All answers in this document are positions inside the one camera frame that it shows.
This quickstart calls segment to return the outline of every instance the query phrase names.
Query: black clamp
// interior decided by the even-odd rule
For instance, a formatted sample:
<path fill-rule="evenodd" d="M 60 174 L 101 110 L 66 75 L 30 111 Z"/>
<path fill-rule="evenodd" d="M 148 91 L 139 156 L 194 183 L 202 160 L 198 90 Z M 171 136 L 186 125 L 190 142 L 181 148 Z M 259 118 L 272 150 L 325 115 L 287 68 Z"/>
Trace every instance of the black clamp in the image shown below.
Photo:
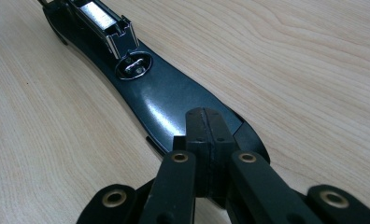
<path fill-rule="evenodd" d="M 370 223 L 370 209 L 342 189 L 320 185 L 303 196 L 256 152 L 239 148 L 221 115 L 188 112 L 154 180 L 140 189 L 100 190 L 80 215 L 87 223 L 193 223 L 196 197 L 225 208 L 232 223 Z"/>

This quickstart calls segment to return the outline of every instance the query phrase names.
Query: glossy black surface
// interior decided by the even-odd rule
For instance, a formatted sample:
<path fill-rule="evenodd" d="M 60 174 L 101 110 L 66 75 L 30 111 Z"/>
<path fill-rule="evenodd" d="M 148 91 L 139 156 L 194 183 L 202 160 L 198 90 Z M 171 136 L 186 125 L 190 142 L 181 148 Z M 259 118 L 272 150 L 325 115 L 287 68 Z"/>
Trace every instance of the glossy black surface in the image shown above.
<path fill-rule="evenodd" d="M 89 57 L 107 76 L 126 103 L 135 113 L 157 148 L 165 154 L 172 150 L 173 137 L 185 135 L 185 114 L 196 107 L 218 110 L 225 119 L 231 134 L 244 124 L 249 126 L 230 108 L 224 105 L 211 92 L 182 74 L 171 64 L 154 53 L 141 41 L 136 51 L 145 51 L 152 57 L 152 66 L 142 77 L 121 80 L 115 74 L 119 62 L 93 31 L 79 28 L 65 6 L 50 2 L 44 7 L 45 15 L 55 33 L 65 42 L 71 42 Z M 258 150 L 269 161 L 262 141 L 252 130 L 252 147 L 245 150 Z"/>

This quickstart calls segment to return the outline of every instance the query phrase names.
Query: mounting hole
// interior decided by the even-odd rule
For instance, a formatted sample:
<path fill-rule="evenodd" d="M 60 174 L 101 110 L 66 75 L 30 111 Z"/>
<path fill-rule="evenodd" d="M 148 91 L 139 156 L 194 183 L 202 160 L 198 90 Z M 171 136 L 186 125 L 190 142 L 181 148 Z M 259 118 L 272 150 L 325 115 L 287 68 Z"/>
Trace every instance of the mounting hole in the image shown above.
<path fill-rule="evenodd" d="M 255 162 L 257 158 L 250 153 L 241 153 L 238 158 L 243 162 Z"/>
<path fill-rule="evenodd" d="M 131 58 L 131 57 L 127 57 L 127 58 L 125 59 L 125 61 L 126 61 L 126 63 L 131 63 L 133 60 L 132 60 L 132 58 Z"/>
<path fill-rule="evenodd" d="M 288 214 L 287 215 L 287 220 L 291 223 L 291 224 L 305 224 L 305 220 L 299 216 L 298 214 L 295 214 L 295 213 L 291 213 L 291 214 Z"/>
<path fill-rule="evenodd" d="M 171 158 L 175 162 L 185 162 L 188 160 L 188 155 L 183 154 L 183 153 L 176 153 Z"/>
<path fill-rule="evenodd" d="M 106 193 L 103 197 L 103 205 L 105 207 L 117 207 L 126 201 L 126 192 L 122 189 L 113 189 Z"/>
<path fill-rule="evenodd" d="M 172 224 L 174 223 L 174 215 L 170 212 L 161 213 L 156 218 L 157 224 Z"/>
<path fill-rule="evenodd" d="M 141 74 L 144 72 L 144 69 L 142 67 L 139 67 L 135 70 L 136 73 Z"/>
<path fill-rule="evenodd" d="M 332 190 L 325 190 L 325 191 L 320 192 L 320 197 L 325 203 L 328 203 L 332 207 L 336 207 L 336 208 L 349 207 L 349 201 L 342 195 Z"/>

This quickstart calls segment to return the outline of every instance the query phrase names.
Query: wooden table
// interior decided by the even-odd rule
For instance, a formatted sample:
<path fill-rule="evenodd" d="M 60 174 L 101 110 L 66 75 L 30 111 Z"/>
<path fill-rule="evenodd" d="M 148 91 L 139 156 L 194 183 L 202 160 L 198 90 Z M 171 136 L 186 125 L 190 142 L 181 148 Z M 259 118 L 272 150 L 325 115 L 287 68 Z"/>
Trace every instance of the wooden table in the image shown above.
<path fill-rule="evenodd" d="M 370 206 L 370 0 L 105 3 L 244 117 L 273 168 Z M 160 159 L 105 76 L 61 44 L 36 0 L 0 1 L 0 223 L 75 223 L 99 189 Z M 196 223 L 228 223 L 198 200 Z"/>

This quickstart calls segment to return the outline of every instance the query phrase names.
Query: light wood surface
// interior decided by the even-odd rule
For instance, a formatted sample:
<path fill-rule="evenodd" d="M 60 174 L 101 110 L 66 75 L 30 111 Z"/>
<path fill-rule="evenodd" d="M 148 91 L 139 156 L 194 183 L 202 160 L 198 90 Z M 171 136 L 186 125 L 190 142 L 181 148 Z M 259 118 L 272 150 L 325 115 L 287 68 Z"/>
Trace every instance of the light wood surface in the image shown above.
<path fill-rule="evenodd" d="M 137 37 L 243 116 L 303 193 L 370 206 L 370 0 L 104 1 Z M 0 223 L 75 223 L 99 189 L 160 160 L 105 76 L 36 0 L 0 1 Z M 229 223 L 198 200 L 196 223 Z"/>

